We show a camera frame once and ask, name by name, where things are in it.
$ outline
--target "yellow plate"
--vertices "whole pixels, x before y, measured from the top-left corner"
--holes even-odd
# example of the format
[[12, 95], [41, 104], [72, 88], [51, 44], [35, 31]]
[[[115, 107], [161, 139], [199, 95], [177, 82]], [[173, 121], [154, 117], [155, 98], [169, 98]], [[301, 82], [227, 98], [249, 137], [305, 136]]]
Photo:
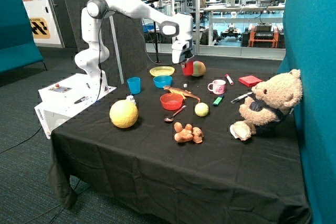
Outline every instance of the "yellow plate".
[[152, 76], [171, 76], [175, 72], [173, 67], [161, 66], [149, 70]]

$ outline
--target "red marker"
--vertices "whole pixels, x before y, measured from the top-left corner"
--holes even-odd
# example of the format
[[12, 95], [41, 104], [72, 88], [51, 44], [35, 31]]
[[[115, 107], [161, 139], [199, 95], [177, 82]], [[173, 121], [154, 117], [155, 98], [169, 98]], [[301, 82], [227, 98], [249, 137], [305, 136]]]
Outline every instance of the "red marker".
[[230, 84], [233, 85], [233, 81], [231, 80], [230, 76], [228, 74], [226, 74], [225, 77], [230, 82]]

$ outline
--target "red cup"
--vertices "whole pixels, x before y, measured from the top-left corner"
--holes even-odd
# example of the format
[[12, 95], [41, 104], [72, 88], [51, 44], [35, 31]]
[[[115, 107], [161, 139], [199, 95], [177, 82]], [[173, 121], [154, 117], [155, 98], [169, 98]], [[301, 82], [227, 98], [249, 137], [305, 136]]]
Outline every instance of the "red cup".
[[186, 61], [181, 63], [182, 71], [185, 76], [191, 76], [194, 73], [194, 61]]

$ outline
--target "gray carpet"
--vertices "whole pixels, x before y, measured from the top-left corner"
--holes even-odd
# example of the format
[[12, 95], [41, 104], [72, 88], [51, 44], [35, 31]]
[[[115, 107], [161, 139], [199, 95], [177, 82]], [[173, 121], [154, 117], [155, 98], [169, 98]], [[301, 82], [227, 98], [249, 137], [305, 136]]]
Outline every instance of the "gray carpet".
[[[40, 48], [40, 52], [48, 71], [42, 63], [36, 63], [0, 74], [0, 223], [167, 223], [99, 195], [84, 182], [76, 188], [82, 193], [74, 208], [60, 211], [47, 182], [50, 141], [40, 130], [20, 143], [40, 128], [34, 111], [34, 106], [41, 102], [38, 89], [81, 70], [74, 63], [73, 49]], [[162, 63], [171, 61], [168, 55], [160, 55], [159, 59]], [[276, 72], [281, 63], [222, 57], [195, 59], [205, 62], [207, 67], [266, 73]], [[73, 188], [77, 183], [78, 178], [72, 177]]]

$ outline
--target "blue sofa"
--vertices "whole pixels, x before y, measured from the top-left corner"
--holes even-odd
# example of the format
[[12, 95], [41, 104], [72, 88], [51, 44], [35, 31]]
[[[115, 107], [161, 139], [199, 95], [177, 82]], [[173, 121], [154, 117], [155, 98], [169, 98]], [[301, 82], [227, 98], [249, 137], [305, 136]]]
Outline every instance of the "blue sofa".
[[279, 72], [300, 69], [295, 109], [312, 223], [336, 223], [336, 19], [334, 0], [286, 0], [286, 56]]
[[22, 0], [0, 0], [0, 6], [0, 72], [43, 61]]

